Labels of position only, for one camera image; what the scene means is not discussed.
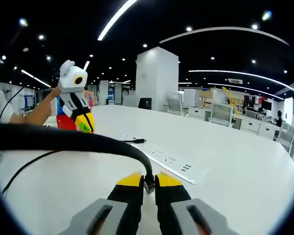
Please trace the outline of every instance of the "white plush head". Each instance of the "white plush head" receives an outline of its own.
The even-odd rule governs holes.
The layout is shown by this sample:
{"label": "white plush head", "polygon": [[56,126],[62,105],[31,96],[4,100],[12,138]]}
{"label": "white plush head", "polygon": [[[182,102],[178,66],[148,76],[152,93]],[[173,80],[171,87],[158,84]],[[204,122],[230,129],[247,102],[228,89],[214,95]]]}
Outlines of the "white plush head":
{"label": "white plush head", "polygon": [[59,85],[62,88],[85,87],[88,74],[74,64],[74,61],[67,60],[61,66]]}

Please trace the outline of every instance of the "air vent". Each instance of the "air vent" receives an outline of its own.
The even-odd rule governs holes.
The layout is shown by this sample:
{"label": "air vent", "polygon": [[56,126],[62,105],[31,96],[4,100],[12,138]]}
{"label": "air vent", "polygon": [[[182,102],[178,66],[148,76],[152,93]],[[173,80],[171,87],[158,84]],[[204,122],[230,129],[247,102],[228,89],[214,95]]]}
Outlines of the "air vent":
{"label": "air vent", "polygon": [[228,78],[227,80],[228,80],[230,83],[243,84],[243,80],[240,80],[240,79]]}

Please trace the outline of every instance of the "white pillar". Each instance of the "white pillar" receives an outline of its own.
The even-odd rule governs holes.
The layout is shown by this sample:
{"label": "white pillar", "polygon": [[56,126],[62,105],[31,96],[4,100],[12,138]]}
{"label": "white pillar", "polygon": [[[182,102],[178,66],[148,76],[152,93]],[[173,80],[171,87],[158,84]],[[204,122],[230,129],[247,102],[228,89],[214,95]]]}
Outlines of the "white pillar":
{"label": "white pillar", "polygon": [[99,83],[99,105],[105,105],[108,98],[108,81],[100,81]]}
{"label": "white pillar", "polygon": [[151,98],[152,110],[166,112],[166,96],[178,93],[178,57],[155,47],[137,56],[135,94]]}

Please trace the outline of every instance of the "ceiling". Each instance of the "ceiling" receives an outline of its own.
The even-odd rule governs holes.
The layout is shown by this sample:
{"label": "ceiling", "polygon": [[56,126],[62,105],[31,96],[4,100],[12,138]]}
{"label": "ceiling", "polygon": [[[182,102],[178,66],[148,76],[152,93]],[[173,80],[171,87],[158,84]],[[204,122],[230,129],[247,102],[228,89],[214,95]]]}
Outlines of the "ceiling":
{"label": "ceiling", "polygon": [[[32,89],[47,88],[21,72],[25,70],[54,87],[56,81],[52,81],[52,76],[70,59],[82,68],[90,61],[88,84],[97,84],[100,80],[131,80],[135,87],[137,55],[153,47],[162,47],[179,57],[179,82],[192,82],[189,87],[214,86],[208,83],[235,85],[226,79],[237,78],[243,80],[241,86],[269,94],[284,88],[250,75],[189,72],[193,70],[239,71],[287,85],[294,82],[294,4],[291,1],[286,4],[233,0],[225,4],[221,0],[138,0],[102,41],[97,40],[101,31],[127,0],[58,5],[32,2],[9,3],[9,9],[13,9],[9,14],[5,3],[0,3],[0,58],[6,56],[4,63],[0,63],[2,82],[22,83],[21,86]],[[266,10],[272,12],[272,17],[262,21]],[[20,18],[27,20],[27,27],[20,26]],[[289,45],[260,33],[241,30],[199,32],[159,43],[185,33],[188,26],[193,30],[222,26],[250,29],[252,24],[258,25],[258,31],[272,34]],[[39,40],[39,35],[44,35],[44,39]],[[280,96],[294,96],[294,91]]]}

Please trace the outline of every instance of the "white sleeve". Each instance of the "white sleeve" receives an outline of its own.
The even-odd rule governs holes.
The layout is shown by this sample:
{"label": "white sleeve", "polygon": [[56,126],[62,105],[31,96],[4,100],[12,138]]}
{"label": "white sleeve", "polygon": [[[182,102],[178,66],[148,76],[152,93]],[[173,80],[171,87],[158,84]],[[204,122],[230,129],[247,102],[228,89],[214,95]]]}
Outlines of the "white sleeve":
{"label": "white sleeve", "polygon": [[[0,89],[0,115],[1,115],[1,112],[2,110],[4,109],[5,105],[6,105],[6,100],[5,100],[5,97],[4,97],[4,93],[3,91]],[[2,113],[2,116],[1,116],[1,119],[0,119],[0,122],[1,123],[8,123],[12,117],[12,114],[13,114],[13,108],[12,108],[12,105],[10,103],[8,103]]]}

